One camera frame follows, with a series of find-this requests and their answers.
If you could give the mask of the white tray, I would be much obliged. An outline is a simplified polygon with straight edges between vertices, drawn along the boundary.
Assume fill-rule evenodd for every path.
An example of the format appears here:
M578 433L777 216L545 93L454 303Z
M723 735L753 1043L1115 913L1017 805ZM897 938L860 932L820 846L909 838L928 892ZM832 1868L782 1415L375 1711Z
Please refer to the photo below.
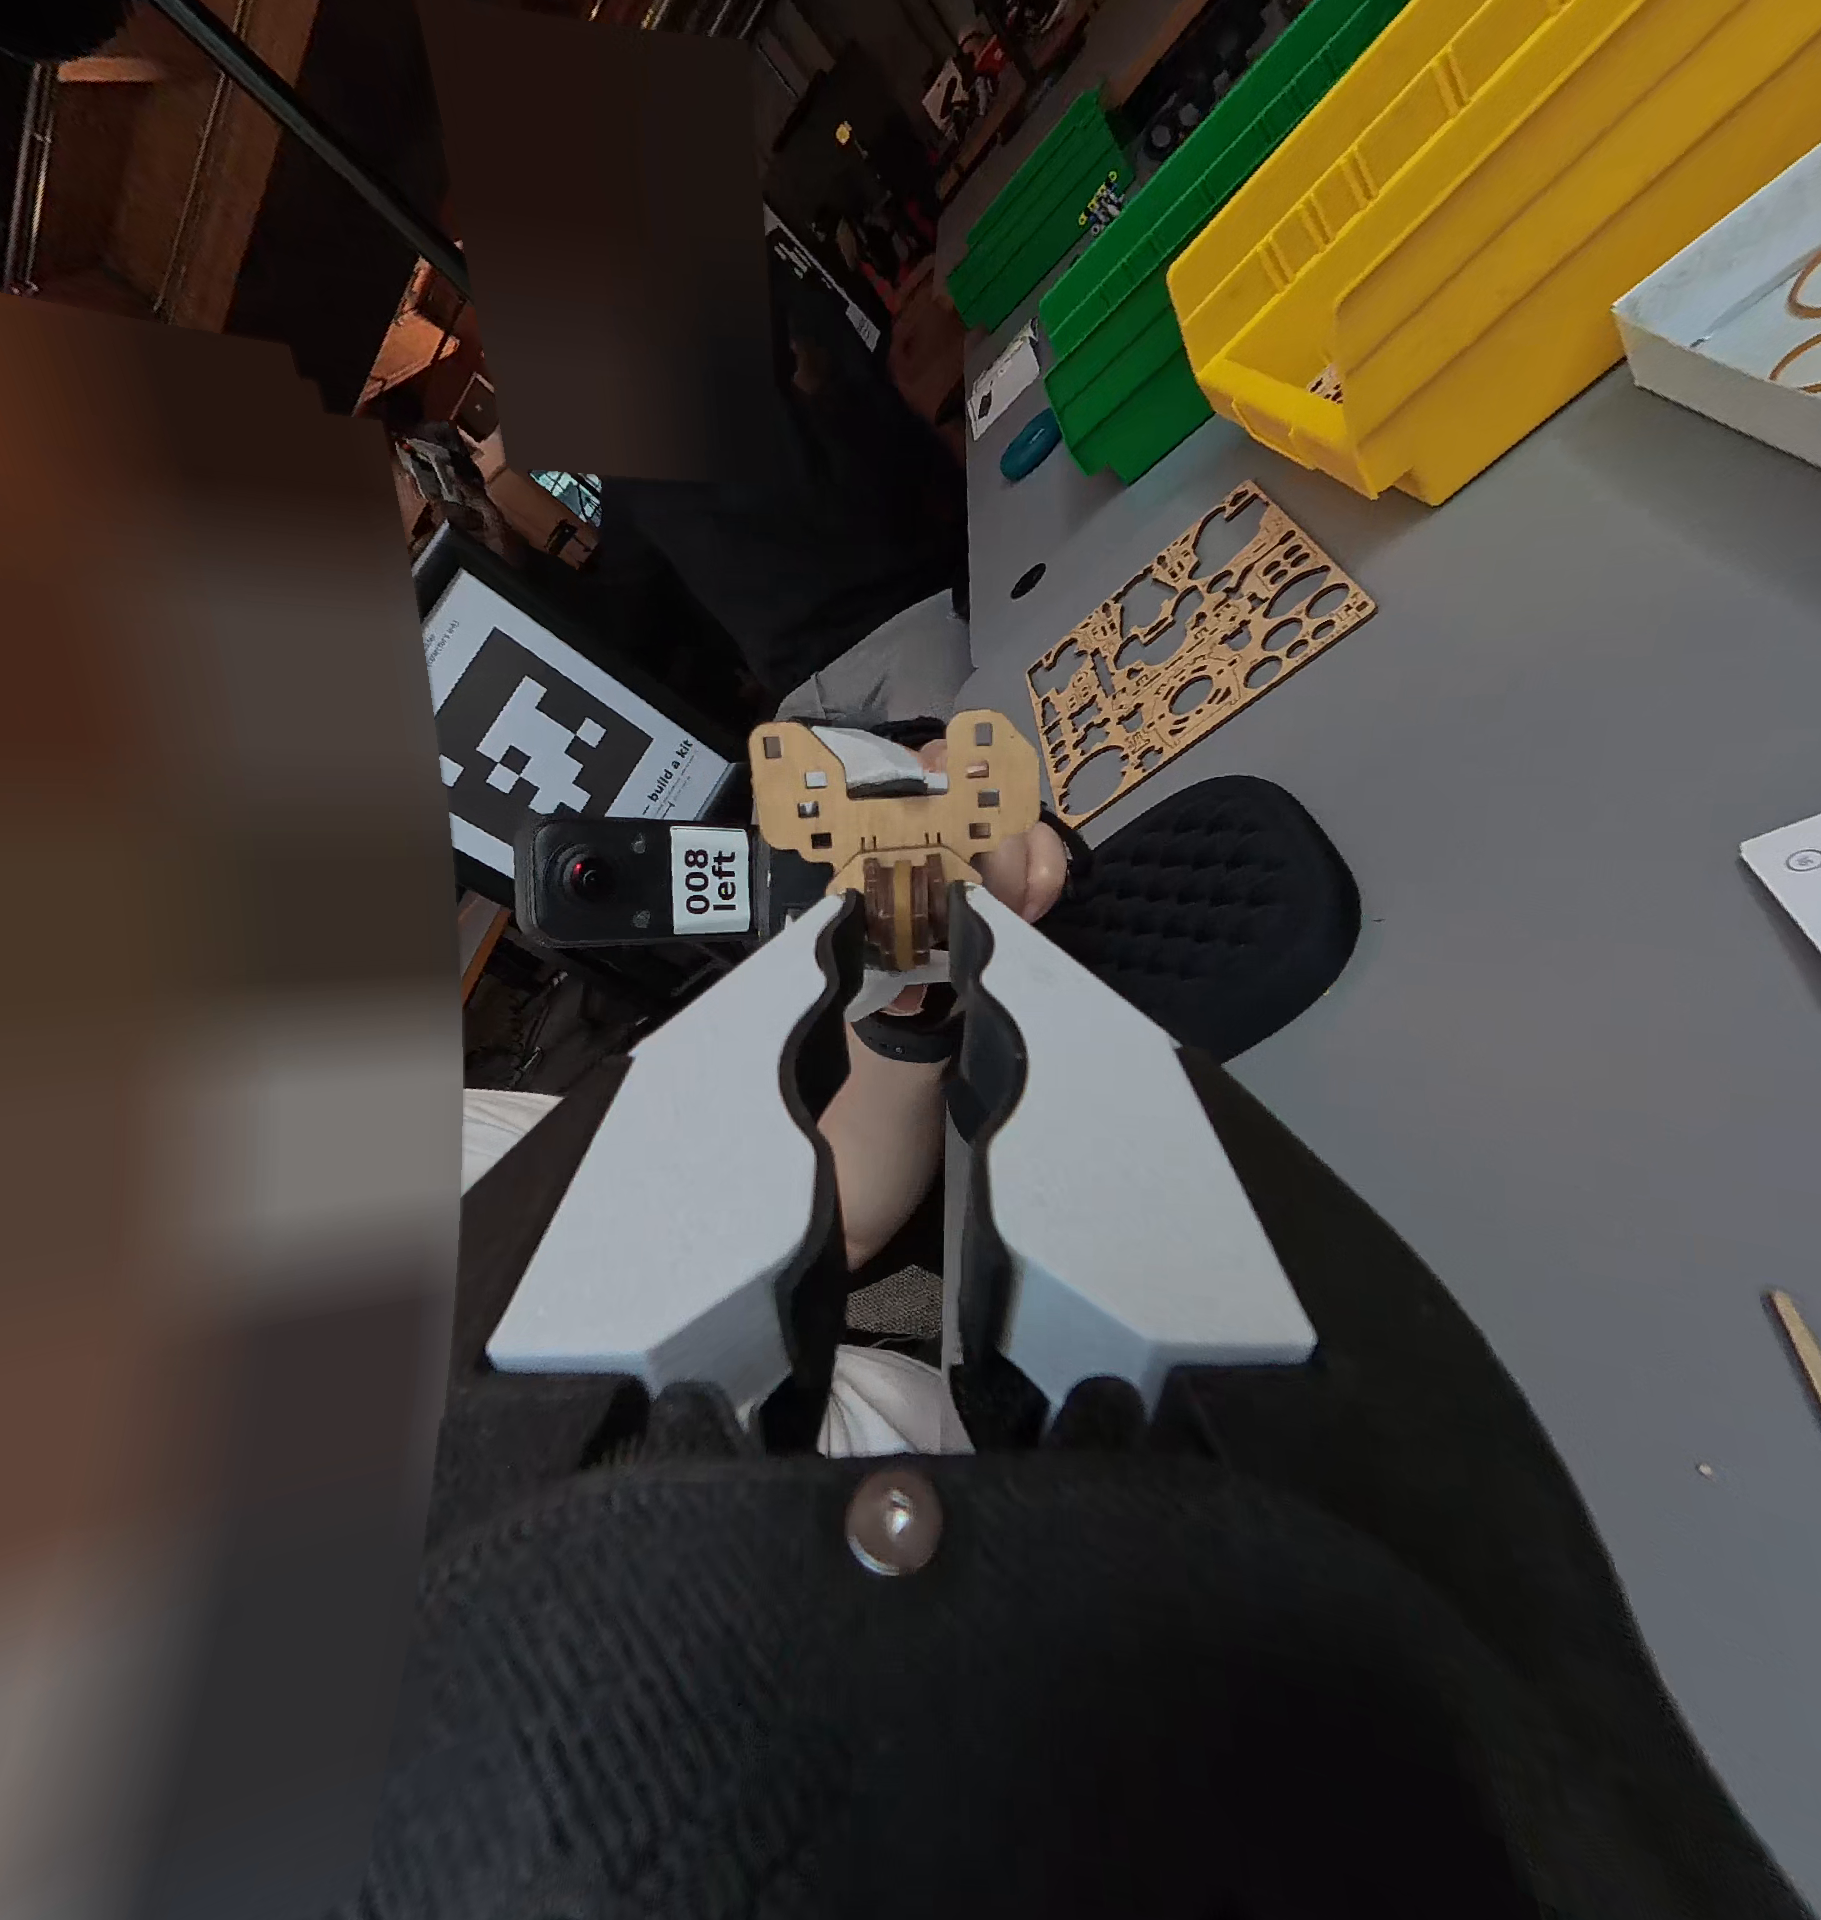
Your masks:
M1821 145L1613 318L1641 390L1821 468Z

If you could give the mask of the green plastic bin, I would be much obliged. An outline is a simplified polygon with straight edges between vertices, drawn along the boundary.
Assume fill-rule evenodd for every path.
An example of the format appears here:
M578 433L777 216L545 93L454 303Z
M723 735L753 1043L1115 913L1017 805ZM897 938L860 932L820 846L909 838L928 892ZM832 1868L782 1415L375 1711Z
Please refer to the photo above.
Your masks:
M1402 12L1309 4L1042 296L1044 393L1085 473L1131 485L1211 418L1167 271Z
M1065 104L970 228L948 276L967 331L995 331L1091 230L1091 203L1124 198L1136 167L1100 86Z

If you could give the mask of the person's grey garment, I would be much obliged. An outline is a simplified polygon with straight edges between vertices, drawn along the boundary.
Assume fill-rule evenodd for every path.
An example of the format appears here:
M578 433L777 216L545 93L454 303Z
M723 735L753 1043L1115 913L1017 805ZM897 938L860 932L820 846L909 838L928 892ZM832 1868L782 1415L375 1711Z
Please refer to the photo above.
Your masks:
M776 716L922 750L944 734L973 673L968 612L944 589L888 618L788 693Z

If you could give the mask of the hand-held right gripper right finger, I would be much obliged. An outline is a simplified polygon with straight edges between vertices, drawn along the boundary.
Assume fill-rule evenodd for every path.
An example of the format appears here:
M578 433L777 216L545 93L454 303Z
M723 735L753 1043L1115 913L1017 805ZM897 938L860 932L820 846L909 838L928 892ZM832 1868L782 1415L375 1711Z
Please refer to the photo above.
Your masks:
M949 890L948 1356L1058 1412L1086 1380L1155 1411L1191 1368L1293 1368L1318 1334L1196 1062L982 886Z

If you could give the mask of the black wrist rest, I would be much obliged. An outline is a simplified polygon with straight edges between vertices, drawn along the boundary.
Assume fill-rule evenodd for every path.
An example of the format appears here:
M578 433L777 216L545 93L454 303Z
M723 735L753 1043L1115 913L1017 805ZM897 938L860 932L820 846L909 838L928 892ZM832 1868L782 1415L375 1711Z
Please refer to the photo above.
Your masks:
M1273 780L1185 787L1098 845L1060 836L1067 892L1039 932L1220 1065L1298 1020L1354 956L1351 870Z

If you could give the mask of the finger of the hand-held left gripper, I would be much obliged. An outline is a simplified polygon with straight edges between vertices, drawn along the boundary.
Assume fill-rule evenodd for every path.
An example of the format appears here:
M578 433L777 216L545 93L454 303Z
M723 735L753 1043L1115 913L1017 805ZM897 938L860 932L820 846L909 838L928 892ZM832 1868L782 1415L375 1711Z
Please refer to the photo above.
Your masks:
M949 793L944 768L928 768L912 750L881 734L826 726L826 750L837 758L852 799L923 799Z

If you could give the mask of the yellow plastic bin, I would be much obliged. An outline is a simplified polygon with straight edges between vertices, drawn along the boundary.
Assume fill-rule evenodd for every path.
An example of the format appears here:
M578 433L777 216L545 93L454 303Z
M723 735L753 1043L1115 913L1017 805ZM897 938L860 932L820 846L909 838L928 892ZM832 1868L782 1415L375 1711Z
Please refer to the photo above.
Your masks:
M1620 356L1613 303L1821 141L1821 4L1418 4L1321 268L1363 494L1440 505Z
M1339 306L1420 213L1420 157L1475 93L1450 42L1477 4L1314 4L1260 61L1239 171L1167 273L1211 407L1303 466L1344 439L1360 350Z

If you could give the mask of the person's left forearm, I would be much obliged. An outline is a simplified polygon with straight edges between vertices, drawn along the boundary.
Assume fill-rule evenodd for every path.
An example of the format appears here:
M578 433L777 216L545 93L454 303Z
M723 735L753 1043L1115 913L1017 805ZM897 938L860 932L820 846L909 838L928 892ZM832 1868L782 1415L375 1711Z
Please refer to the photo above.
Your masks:
M944 1140L941 1063L888 1058L847 1027L849 1071L818 1126L828 1140L847 1267L857 1274L910 1221Z

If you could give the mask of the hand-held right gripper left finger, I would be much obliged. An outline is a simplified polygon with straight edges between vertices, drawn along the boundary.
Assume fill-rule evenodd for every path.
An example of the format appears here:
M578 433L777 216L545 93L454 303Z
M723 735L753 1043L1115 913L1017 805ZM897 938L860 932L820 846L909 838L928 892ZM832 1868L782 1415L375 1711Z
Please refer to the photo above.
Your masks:
M832 896L636 1043L490 1331L505 1376L714 1386L813 1452L851 1288L822 1115L863 912Z

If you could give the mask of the person's left hand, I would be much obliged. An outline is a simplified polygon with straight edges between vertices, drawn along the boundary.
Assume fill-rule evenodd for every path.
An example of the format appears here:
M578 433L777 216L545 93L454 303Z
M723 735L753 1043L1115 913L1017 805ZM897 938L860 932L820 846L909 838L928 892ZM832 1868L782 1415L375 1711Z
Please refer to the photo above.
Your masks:
M1042 922L1067 890L1067 845L1047 820L1007 836L970 865L988 893L1025 923Z

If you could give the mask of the brown wooden gear assembly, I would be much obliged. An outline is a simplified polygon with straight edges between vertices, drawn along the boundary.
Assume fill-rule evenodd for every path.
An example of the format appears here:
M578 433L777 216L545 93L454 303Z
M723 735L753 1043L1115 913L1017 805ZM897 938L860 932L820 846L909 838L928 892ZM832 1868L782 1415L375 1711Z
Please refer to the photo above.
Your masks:
M866 854L832 887L863 907L868 965L910 976L949 946L949 856L936 846Z

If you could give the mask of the light wooden model plate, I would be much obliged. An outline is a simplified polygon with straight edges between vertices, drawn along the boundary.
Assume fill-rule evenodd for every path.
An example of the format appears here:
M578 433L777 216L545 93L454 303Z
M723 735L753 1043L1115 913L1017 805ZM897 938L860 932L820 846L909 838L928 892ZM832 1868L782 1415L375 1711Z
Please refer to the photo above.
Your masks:
M1042 820L1035 746L1007 716L959 712L948 726L949 793L923 799L852 799L843 765L826 750L826 728L771 723L753 735L753 805L762 841L829 870L829 883L866 854L936 846L952 876L970 882L970 862Z

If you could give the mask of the punched-out wooden parts sheet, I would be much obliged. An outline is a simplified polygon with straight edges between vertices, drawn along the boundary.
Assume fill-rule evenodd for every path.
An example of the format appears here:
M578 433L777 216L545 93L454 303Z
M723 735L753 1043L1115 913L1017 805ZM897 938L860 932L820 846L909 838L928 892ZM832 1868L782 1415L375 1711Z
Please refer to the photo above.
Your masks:
M1239 485L1026 672L1055 813L1086 825L1376 614L1309 530Z

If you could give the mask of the white card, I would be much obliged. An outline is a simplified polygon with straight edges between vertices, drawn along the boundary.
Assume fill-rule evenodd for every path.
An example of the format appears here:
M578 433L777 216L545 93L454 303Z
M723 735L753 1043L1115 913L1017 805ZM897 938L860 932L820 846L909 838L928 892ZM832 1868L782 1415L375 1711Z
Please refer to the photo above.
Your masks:
M1039 323L1031 320L974 378L968 394L970 437L979 439L1042 374Z

